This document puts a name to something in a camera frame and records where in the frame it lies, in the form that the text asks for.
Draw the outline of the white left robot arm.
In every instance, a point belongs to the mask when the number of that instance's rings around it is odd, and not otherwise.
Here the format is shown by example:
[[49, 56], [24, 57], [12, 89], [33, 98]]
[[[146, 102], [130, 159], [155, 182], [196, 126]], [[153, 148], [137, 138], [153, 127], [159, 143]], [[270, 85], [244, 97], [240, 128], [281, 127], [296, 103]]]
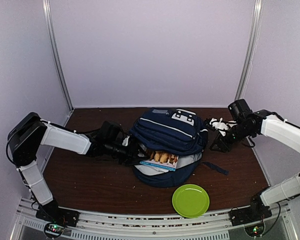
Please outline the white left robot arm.
[[41, 149], [47, 150], [48, 157], [55, 149], [90, 158], [110, 156], [126, 166], [137, 165], [146, 159], [140, 142], [124, 133], [122, 126], [116, 122], [104, 121], [97, 129], [77, 131], [30, 112], [8, 133], [5, 153], [25, 186], [43, 206], [43, 215], [51, 222], [59, 221], [62, 211], [52, 203], [54, 196], [43, 176], [45, 164], [37, 163]]

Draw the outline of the green plastic plate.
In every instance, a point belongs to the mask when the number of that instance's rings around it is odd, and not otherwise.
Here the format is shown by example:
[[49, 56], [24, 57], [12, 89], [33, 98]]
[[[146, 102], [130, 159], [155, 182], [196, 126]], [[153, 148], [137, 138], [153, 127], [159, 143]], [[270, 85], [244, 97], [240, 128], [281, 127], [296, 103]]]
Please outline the green plastic plate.
[[174, 210], [182, 217], [197, 218], [210, 207], [208, 193], [199, 185], [184, 184], [178, 187], [171, 198]]

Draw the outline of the aluminium frame post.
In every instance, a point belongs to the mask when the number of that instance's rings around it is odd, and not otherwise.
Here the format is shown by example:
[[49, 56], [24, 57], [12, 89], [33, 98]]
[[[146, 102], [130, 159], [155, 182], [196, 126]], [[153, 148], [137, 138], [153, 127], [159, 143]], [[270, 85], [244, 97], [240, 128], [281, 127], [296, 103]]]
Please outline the aluminium frame post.
[[66, 84], [63, 68], [62, 68], [62, 63], [60, 59], [60, 54], [58, 51], [58, 45], [56, 41], [56, 35], [55, 35], [55, 30], [54, 30], [54, 25], [53, 25], [53, 17], [52, 17], [52, 12], [51, 12], [51, 3], [49, 0], [43, 0], [42, 1], [42, 7], [43, 7], [43, 14], [47, 26], [47, 31], [48, 31], [48, 36], [49, 36], [49, 42], [52, 50], [52, 55], [53, 55], [53, 62], [55, 65], [58, 81], [60, 83], [61, 91], [63, 93], [64, 99], [66, 101], [67, 107], [69, 111], [73, 111], [73, 103], [70, 98], [70, 93]]
[[260, 34], [262, 10], [263, 10], [263, 0], [255, 0], [246, 54], [245, 54], [243, 67], [240, 74], [239, 83], [237, 86], [234, 100], [242, 99], [247, 89], [249, 77], [252, 70], [253, 56], [257, 48], [259, 34]]

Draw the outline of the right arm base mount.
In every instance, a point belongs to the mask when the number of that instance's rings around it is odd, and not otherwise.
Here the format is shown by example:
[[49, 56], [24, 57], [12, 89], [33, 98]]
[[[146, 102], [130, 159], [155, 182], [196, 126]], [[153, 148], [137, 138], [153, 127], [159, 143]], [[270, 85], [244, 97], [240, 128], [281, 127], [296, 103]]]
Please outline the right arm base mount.
[[244, 208], [234, 207], [228, 214], [232, 226], [243, 225], [245, 233], [252, 238], [261, 237], [266, 232], [265, 220], [272, 216], [269, 207], [261, 211], [254, 211], [251, 206]]

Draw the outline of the dog cover workbook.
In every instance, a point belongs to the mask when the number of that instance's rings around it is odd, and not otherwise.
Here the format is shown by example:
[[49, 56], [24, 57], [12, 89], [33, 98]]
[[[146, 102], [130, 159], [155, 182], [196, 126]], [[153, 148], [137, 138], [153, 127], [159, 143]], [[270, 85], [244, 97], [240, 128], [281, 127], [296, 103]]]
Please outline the dog cover workbook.
[[140, 162], [141, 165], [152, 167], [158, 170], [172, 171], [177, 169], [179, 157], [164, 151], [149, 150], [145, 151], [147, 159]]

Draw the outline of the front aluminium rail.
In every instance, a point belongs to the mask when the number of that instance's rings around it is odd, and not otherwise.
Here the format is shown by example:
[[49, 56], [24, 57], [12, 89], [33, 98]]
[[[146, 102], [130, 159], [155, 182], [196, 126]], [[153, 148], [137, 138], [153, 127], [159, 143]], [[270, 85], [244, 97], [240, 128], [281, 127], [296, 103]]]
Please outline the front aluminium rail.
[[64, 229], [59, 240], [254, 240], [253, 229], [265, 232], [261, 240], [298, 240], [287, 203], [271, 207], [264, 220], [233, 225], [234, 209], [208, 211], [197, 218], [178, 214], [135, 215], [79, 211], [77, 225]]

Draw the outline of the navy blue student backpack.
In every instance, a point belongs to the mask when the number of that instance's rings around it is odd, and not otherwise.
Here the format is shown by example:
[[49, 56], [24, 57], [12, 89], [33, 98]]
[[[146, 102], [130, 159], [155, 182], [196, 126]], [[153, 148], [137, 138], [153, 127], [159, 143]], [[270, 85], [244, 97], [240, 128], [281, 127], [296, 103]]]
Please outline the navy blue student backpack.
[[145, 150], [163, 151], [178, 156], [175, 171], [135, 165], [134, 175], [155, 188], [184, 184], [200, 165], [208, 144], [208, 128], [196, 113], [185, 109], [152, 108], [139, 117], [129, 134], [140, 141]]

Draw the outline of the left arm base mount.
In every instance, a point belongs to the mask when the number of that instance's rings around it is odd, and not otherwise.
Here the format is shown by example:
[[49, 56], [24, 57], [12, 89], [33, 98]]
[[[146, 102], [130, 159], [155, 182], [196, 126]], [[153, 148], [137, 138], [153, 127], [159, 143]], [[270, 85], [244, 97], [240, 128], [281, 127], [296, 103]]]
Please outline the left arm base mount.
[[80, 213], [75, 210], [60, 208], [56, 217], [50, 216], [43, 209], [37, 210], [35, 217], [44, 220], [43, 233], [49, 239], [59, 238], [67, 229], [67, 227], [76, 227]]

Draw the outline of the right aluminium frame post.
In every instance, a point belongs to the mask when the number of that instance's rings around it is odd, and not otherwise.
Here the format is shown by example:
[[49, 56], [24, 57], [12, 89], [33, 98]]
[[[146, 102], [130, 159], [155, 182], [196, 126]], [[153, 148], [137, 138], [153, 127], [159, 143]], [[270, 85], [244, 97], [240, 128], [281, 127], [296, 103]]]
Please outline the right aluminium frame post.
[[234, 100], [242, 99], [247, 89], [249, 77], [252, 70], [253, 56], [257, 48], [259, 34], [260, 34], [262, 10], [263, 10], [263, 0], [255, 0], [246, 54], [245, 54], [243, 67], [240, 74], [239, 83], [237, 86]]

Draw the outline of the left aluminium frame post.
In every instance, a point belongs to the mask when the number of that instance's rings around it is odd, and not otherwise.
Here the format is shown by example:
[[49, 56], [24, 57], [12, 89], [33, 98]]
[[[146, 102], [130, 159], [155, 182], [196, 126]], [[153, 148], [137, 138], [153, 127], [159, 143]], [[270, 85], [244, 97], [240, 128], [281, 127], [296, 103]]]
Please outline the left aluminium frame post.
[[51, 3], [49, 0], [43, 0], [42, 1], [42, 7], [43, 7], [43, 14], [47, 26], [47, 31], [48, 31], [48, 36], [49, 36], [49, 42], [52, 50], [52, 55], [53, 55], [53, 62], [55, 65], [58, 81], [60, 83], [61, 91], [63, 93], [64, 99], [66, 101], [67, 107], [69, 111], [73, 111], [73, 103], [70, 98], [70, 93], [66, 84], [63, 68], [62, 68], [62, 63], [60, 59], [60, 54], [58, 51], [58, 45], [56, 41], [56, 35], [55, 35], [55, 30], [54, 30], [54, 25], [53, 25], [53, 17], [52, 17], [52, 12], [51, 12]]

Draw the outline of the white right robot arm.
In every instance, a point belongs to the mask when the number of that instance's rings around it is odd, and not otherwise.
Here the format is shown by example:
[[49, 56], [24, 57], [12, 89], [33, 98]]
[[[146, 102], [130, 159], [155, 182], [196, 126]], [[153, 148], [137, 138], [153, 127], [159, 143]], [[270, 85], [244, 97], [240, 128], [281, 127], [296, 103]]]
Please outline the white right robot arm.
[[[300, 154], [300, 127], [289, 122], [275, 111], [253, 111], [245, 99], [228, 106], [232, 120], [208, 118], [207, 125], [218, 132], [210, 149], [227, 153], [233, 144], [258, 135], [275, 140]], [[249, 220], [258, 220], [266, 207], [300, 196], [300, 172], [258, 193], [253, 205], [246, 210]]]

